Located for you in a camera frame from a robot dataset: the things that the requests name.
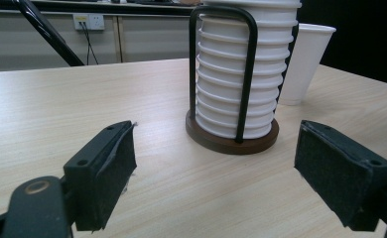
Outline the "stack of white paper cups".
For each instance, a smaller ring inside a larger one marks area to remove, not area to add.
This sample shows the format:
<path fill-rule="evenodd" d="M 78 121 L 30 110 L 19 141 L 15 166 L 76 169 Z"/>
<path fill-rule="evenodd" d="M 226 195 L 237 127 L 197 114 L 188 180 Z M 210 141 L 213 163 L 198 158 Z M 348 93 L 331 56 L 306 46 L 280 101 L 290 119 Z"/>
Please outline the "stack of white paper cups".
<path fill-rule="evenodd" d="M 247 11 L 257 25 L 257 47 L 243 137 L 257 139 L 272 129 L 279 86 L 287 68 L 292 30 L 301 0 L 201 0 L 205 6 Z M 249 27 L 224 16 L 201 14 L 196 55 L 195 121 L 204 131 L 236 137 L 246 66 Z"/>

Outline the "black folding chair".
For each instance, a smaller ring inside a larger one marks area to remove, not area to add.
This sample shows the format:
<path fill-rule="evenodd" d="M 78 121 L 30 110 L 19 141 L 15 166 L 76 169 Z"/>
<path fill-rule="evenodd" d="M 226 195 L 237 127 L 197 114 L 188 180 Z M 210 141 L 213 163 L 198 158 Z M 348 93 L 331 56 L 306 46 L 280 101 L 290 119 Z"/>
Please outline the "black folding chair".
<path fill-rule="evenodd" d="M 11 0 L 26 20 L 69 66 L 83 66 L 83 62 L 66 44 L 65 40 L 39 11 L 31 0 Z"/>

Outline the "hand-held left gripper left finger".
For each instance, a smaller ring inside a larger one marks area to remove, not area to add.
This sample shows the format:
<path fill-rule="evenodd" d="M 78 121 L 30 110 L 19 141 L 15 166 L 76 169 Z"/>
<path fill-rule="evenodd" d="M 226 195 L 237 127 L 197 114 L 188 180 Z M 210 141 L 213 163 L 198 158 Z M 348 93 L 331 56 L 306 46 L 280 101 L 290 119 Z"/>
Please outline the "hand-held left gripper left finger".
<path fill-rule="evenodd" d="M 107 126 L 64 165 L 65 183 L 74 197 L 78 231 L 105 228 L 137 168 L 134 127 L 131 121 Z"/>

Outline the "single white paper cup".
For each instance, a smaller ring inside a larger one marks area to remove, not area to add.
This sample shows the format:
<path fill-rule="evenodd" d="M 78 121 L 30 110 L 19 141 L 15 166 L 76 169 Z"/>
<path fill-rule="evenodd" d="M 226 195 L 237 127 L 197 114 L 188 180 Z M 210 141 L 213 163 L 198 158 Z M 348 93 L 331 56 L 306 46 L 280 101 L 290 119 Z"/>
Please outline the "single white paper cup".
<path fill-rule="evenodd" d="M 325 49 L 336 28 L 299 24 L 295 46 L 278 100 L 282 105 L 298 105 L 306 97 Z"/>

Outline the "white wall socket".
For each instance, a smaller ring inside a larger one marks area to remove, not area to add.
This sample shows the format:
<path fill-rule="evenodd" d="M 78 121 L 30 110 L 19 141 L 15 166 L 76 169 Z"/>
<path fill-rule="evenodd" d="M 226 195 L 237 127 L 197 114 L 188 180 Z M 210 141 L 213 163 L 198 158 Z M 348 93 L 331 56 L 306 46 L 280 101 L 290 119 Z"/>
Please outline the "white wall socket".
<path fill-rule="evenodd" d="M 74 28 L 78 31 L 103 31 L 105 29 L 104 17 L 100 14 L 73 14 L 72 17 Z"/>

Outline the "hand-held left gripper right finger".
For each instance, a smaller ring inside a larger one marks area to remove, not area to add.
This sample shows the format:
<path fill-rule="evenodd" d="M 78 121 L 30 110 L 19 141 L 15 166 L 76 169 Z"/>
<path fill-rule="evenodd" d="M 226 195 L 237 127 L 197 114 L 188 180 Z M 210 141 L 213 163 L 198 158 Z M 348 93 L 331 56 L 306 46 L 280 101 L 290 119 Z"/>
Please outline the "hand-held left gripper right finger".
<path fill-rule="evenodd" d="M 343 226 L 387 224 L 387 160 L 327 125 L 300 125 L 295 168 Z"/>

